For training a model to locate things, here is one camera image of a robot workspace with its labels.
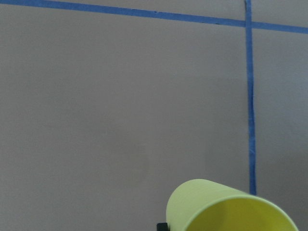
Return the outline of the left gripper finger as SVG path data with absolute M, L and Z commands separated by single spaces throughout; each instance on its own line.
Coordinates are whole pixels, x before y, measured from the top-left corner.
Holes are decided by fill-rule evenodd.
M 169 226 L 166 222 L 157 223 L 156 230 L 157 231 L 170 231 Z

